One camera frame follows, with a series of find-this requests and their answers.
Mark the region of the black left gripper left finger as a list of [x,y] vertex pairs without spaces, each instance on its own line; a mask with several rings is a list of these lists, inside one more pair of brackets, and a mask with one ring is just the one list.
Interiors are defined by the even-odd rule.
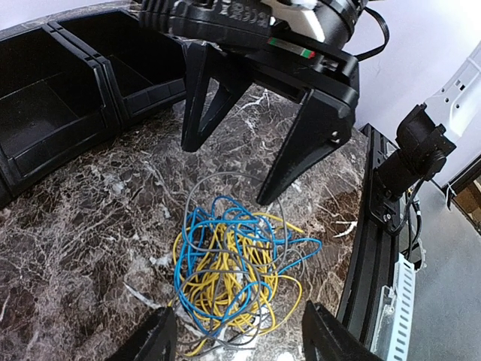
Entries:
[[177,323],[173,308],[155,310],[107,360],[175,360]]

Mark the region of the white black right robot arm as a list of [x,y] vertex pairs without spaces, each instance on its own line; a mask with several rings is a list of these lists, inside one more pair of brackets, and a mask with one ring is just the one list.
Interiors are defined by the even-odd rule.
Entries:
[[[269,205],[306,170],[351,137],[358,64],[381,52],[346,53],[365,1],[145,1],[140,24],[192,41],[186,53],[181,145],[196,151],[253,84],[300,110],[259,191]],[[419,188],[446,163],[480,110],[480,51],[402,120],[398,149],[374,169],[372,214]]]

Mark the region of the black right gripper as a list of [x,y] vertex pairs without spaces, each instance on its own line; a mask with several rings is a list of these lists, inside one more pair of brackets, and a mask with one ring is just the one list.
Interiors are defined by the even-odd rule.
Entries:
[[269,205],[351,138],[357,1],[144,1],[140,25],[187,38],[181,147],[197,151],[253,84],[300,105],[257,203]]

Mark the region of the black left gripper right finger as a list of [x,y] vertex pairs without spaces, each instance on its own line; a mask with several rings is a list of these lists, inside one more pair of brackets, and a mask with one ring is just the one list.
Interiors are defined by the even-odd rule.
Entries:
[[306,361],[381,359],[366,349],[322,304],[307,301],[302,317]]

